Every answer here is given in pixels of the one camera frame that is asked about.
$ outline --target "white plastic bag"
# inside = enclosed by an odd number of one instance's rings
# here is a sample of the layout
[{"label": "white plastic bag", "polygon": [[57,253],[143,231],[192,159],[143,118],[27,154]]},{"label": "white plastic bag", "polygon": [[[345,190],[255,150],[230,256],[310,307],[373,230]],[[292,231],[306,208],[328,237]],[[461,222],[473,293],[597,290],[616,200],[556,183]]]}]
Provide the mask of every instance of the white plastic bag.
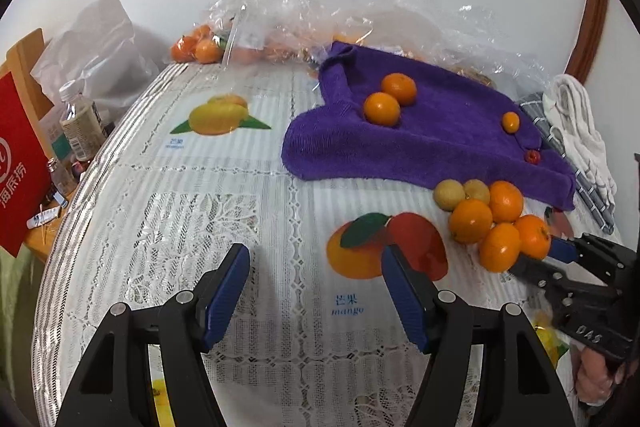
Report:
[{"label": "white plastic bag", "polygon": [[120,0],[97,0],[49,43],[31,75],[54,104],[61,103],[63,84],[83,80],[82,93],[118,121],[158,76],[158,67],[140,54]]},{"label": "white plastic bag", "polygon": [[260,83],[268,63],[317,68],[335,40],[435,64],[512,100],[549,83],[535,58],[496,46],[492,14],[478,7],[448,12],[435,0],[359,0],[331,11],[315,0],[220,0],[203,19],[215,28],[231,26],[222,76],[232,91],[239,89],[233,83]]}]

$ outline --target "red paper bag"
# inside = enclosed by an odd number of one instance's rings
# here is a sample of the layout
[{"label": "red paper bag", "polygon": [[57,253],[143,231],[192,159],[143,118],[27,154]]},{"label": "red paper bag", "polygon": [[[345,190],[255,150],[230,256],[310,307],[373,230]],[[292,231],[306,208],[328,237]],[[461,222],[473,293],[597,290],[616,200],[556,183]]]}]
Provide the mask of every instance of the red paper bag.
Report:
[{"label": "red paper bag", "polygon": [[11,73],[0,78],[0,100],[0,247],[15,257],[51,178]]}]

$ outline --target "haidilao logo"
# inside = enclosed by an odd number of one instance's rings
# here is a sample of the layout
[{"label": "haidilao logo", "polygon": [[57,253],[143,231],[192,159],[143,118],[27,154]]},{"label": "haidilao logo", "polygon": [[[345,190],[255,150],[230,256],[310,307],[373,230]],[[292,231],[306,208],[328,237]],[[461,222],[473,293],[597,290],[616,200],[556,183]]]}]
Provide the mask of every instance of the haidilao logo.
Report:
[{"label": "haidilao logo", "polygon": [[11,170],[11,149],[4,138],[0,138],[0,183],[4,182]]}]

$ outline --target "screw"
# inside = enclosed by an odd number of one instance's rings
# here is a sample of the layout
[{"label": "screw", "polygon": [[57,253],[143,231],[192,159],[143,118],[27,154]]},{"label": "screw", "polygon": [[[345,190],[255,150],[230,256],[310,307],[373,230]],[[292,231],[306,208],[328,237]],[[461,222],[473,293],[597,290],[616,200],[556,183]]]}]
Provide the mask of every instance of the screw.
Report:
[{"label": "screw", "polygon": [[175,296],[175,300],[178,304],[187,304],[187,302],[191,302],[193,300],[193,293],[189,290],[181,291]]},{"label": "screw", "polygon": [[114,317],[122,315],[126,310],[127,305],[124,302],[117,302],[109,309],[111,315],[113,315]]},{"label": "screw", "polygon": [[456,300],[456,294],[450,292],[449,290],[442,290],[441,292],[438,292],[438,299],[440,299],[442,302],[450,304]]},{"label": "screw", "polygon": [[522,308],[520,308],[520,306],[518,306],[517,304],[510,302],[507,303],[507,305],[504,307],[504,311],[506,311],[510,315],[513,315],[514,317],[517,317],[522,313]]}]

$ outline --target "white lace tablecloth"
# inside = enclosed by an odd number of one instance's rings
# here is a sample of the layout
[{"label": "white lace tablecloth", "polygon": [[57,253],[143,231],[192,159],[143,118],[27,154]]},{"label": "white lace tablecloth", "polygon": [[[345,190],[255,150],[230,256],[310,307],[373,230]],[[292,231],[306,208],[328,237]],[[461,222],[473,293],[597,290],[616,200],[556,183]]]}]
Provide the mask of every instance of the white lace tablecloth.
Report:
[{"label": "white lace tablecloth", "polygon": [[[431,191],[384,180],[303,182],[280,159],[297,115],[321,104],[305,71],[282,67],[248,89],[251,114],[271,130],[171,136],[190,110],[224,89],[216,66],[169,66],[147,89],[88,170],[46,266],[33,335],[33,385],[43,427],[56,421],[92,334],[118,301],[158,305],[191,289],[234,242],[252,270],[222,342],[204,355],[230,427],[402,426],[427,357],[406,339],[381,277],[336,275],[325,245],[367,212],[403,211],[440,230],[449,259],[439,288],[472,305],[514,301],[530,314],[540,296],[511,275],[479,267],[475,247],[448,239]],[[577,235],[599,233],[576,200]],[[542,215],[545,205],[526,203]],[[159,350],[150,348],[155,371]],[[474,348],[459,425],[471,423],[481,348]],[[569,357],[558,373],[577,410]]]}]

